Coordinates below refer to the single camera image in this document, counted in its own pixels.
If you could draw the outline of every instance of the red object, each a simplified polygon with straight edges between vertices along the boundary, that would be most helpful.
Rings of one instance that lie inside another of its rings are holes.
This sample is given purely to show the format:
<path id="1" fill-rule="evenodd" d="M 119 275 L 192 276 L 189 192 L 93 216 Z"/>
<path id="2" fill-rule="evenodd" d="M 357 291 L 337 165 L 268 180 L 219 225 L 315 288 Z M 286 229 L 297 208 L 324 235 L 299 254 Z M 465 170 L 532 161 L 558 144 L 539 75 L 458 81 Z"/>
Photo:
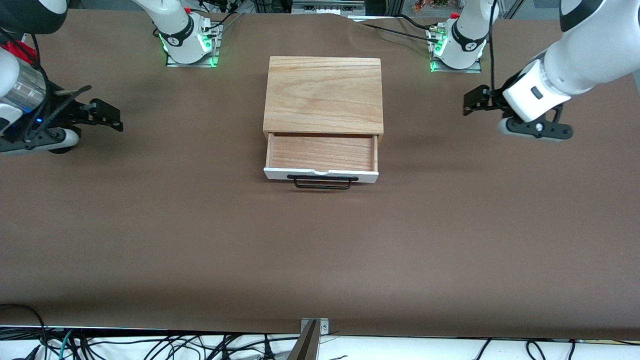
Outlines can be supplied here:
<path id="1" fill-rule="evenodd" d="M 17 41 L 18 44 L 20 44 L 26 51 L 27 53 L 29 53 L 29 55 L 31 55 L 32 58 L 36 58 L 36 51 L 32 48 L 30 48 L 30 46 L 28 46 L 27 44 L 25 44 L 24 42 L 21 42 L 20 40 Z M 8 42 L 5 45 L 2 45 L 2 48 L 4 50 L 7 50 L 8 52 L 12 53 L 16 58 L 24 60 L 26 62 L 28 62 L 29 64 L 33 65 L 33 61 L 31 61 L 31 59 L 29 59 L 29 56 L 26 56 L 22 50 L 20 50 L 19 47 L 17 47 L 16 45 L 13 44 L 13 42 Z"/>

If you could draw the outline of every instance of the table surface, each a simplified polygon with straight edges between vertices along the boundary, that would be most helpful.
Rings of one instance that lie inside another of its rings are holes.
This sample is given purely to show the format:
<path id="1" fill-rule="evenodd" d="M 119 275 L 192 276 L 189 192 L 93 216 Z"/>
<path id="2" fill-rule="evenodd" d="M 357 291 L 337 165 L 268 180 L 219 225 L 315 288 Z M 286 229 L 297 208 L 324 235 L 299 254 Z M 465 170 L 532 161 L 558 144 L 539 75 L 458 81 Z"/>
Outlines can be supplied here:
<path id="1" fill-rule="evenodd" d="M 341 334 L 640 338 L 631 76 L 570 101 L 574 137 L 548 143 L 498 134 L 497 112 L 462 117 L 488 71 L 431 73 L 423 43 L 342 17 L 245 15 L 206 70 L 165 68 L 152 30 L 79 10 L 41 37 L 49 77 L 93 85 L 81 99 L 120 108 L 125 131 L 0 158 L 0 301 L 50 325 L 295 332 L 317 316 Z M 559 34 L 498 21 L 498 83 Z M 274 55 L 381 58 L 376 184 L 265 178 Z"/>

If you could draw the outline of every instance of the wood grain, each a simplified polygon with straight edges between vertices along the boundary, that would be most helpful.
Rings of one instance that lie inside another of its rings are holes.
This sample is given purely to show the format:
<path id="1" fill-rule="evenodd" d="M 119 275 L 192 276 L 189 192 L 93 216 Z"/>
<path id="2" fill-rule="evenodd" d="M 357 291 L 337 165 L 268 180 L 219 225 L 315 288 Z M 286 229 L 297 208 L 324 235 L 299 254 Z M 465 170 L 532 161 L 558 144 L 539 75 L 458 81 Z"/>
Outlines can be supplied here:
<path id="1" fill-rule="evenodd" d="M 376 136 L 269 134 L 267 167 L 376 171 L 377 142 Z"/>
<path id="2" fill-rule="evenodd" d="M 382 135 L 380 59 L 270 57 L 263 130 Z"/>

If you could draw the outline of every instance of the wooden top panel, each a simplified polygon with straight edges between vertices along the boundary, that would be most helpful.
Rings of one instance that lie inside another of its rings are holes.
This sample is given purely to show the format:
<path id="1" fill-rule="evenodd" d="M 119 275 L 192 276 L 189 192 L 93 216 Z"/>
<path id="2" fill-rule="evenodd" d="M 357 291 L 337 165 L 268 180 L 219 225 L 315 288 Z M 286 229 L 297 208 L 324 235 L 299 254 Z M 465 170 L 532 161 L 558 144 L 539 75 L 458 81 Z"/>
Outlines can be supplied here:
<path id="1" fill-rule="evenodd" d="M 263 130 L 382 135 L 380 59 L 272 56 Z"/>

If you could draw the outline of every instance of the brown tabletop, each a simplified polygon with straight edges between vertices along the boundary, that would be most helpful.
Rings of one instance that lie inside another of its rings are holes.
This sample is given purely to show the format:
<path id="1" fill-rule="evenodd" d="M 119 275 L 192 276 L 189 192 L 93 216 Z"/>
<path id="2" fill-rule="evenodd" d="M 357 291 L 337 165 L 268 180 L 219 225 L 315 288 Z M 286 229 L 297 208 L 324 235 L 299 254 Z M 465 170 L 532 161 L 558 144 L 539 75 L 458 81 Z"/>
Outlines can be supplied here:
<path id="1" fill-rule="evenodd" d="M 403 20 L 375 24 L 420 34 Z M 167 69 L 143 12 L 71 11 L 40 47 L 125 131 L 0 158 L 0 301 L 51 325 L 640 339 L 640 104 L 627 76 L 571 100 L 575 136 L 462 117 L 481 75 L 430 73 L 424 43 L 335 15 L 245 15 L 217 69 Z M 502 83 L 559 38 L 498 21 Z M 269 57 L 381 58 L 376 184 L 295 190 L 262 171 Z M 1 323 L 33 323 L 5 310 Z"/>

